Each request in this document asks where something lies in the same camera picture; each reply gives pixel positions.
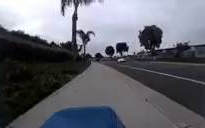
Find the road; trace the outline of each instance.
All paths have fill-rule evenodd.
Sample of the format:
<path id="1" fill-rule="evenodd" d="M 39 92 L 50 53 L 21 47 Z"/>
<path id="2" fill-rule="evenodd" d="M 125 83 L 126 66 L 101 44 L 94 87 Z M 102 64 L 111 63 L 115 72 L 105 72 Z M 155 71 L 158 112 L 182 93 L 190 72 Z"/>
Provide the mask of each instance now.
<path id="1" fill-rule="evenodd" d="M 102 63 L 205 117 L 205 65 L 140 61 Z"/>

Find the sidewalk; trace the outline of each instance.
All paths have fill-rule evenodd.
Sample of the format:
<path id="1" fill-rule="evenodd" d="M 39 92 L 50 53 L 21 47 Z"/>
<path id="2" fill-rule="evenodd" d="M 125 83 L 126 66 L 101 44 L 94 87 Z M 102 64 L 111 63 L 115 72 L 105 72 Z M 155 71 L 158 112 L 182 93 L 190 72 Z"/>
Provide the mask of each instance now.
<path id="1" fill-rule="evenodd" d="M 205 119 L 201 116 L 98 63 L 92 63 L 84 73 L 14 120 L 10 126 L 39 128 L 61 109 L 102 105 L 113 108 L 126 128 L 184 128 L 187 125 L 205 128 Z"/>

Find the sky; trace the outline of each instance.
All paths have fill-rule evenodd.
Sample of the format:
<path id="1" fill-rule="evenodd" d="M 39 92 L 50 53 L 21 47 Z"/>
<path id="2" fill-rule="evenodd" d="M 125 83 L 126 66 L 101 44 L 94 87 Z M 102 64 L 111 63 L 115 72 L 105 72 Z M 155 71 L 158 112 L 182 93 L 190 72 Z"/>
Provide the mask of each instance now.
<path id="1" fill-rule="evenodd" d="M 73 8 L 61 15 L 60 0 L 0 0 L 0 24 L 48 41 L 71 40 Z M 205 0 L 104 0 L 78 10 L 78 29 L 93 30 L 87 52 L 103 54 L 106 46 L 127 42 L 129 53 L 143 49 L 138 31 L 147 25 L 163 30 L 160 48 L 176 42 L 205 44 Z"/>

